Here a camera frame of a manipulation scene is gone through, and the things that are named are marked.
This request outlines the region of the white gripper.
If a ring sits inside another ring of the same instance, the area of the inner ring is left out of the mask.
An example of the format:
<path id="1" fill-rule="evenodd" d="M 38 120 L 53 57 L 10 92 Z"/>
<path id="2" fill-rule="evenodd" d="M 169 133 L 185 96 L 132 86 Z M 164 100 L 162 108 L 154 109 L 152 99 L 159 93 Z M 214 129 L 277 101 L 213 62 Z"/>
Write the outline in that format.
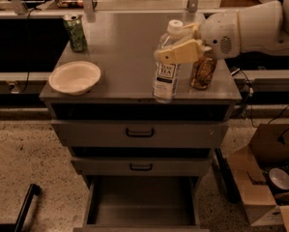
<path id="1" fill-rule="evenodd" d="M 213 49 L 217 59 L 234 58 L 240 53 L 240 33 L 236 12 L 218 13 L 209 16 L 201 25 L 192 22 L 185 25 L 193 39 L 176 43 L 154 53 L 163 64 L 186 64 L 196 62 L 203 55 L 202 41 Z"/>

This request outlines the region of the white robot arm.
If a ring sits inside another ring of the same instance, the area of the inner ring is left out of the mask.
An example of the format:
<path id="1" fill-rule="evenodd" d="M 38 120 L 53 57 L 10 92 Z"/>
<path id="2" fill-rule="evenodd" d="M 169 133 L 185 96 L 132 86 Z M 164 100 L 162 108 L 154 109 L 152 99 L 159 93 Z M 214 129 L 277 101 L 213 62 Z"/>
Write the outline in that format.
<path id="1" fill-rule="evenodd" d="M 217 59 L 246 52 L 289 56 L 289 0 L 212 14 L 188 27 L 190 35 L 155 51 L 163 64 L 196 62 L 208 50 Z"/>

